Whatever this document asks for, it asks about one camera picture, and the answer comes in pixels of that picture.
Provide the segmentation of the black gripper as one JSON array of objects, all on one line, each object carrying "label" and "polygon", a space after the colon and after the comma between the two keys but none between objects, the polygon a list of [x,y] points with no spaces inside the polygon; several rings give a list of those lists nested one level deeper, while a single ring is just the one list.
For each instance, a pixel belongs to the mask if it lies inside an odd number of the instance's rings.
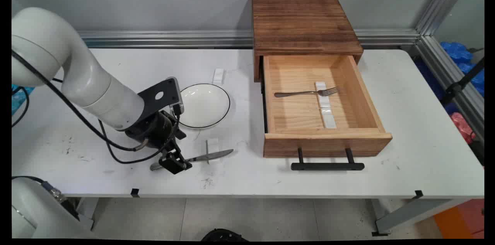
[{"label": "black gripper", "polygon": [[162,148],[159,165],[172,174],[178,174],[192,167],[192,164],[182,155],[180,148],[176,149],[176,141],[187,136],[180,128],[173,130],[176,121],[175,116],[166,111],[159,111],[126,129],[126,136],[131,139],[142,142],[147,138],[149,148]]}]

